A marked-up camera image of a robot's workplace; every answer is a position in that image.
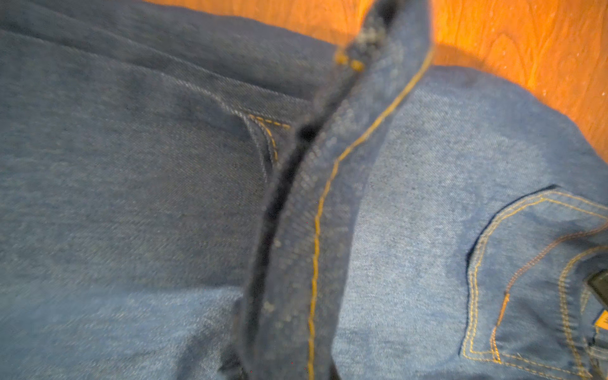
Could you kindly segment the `blue denim jeans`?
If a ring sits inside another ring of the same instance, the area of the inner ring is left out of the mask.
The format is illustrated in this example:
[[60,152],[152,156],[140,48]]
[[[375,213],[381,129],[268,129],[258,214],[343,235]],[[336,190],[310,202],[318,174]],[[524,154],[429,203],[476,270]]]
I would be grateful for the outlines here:
[[2,2],[1,377],[605,379],[607,164],[429,32]]

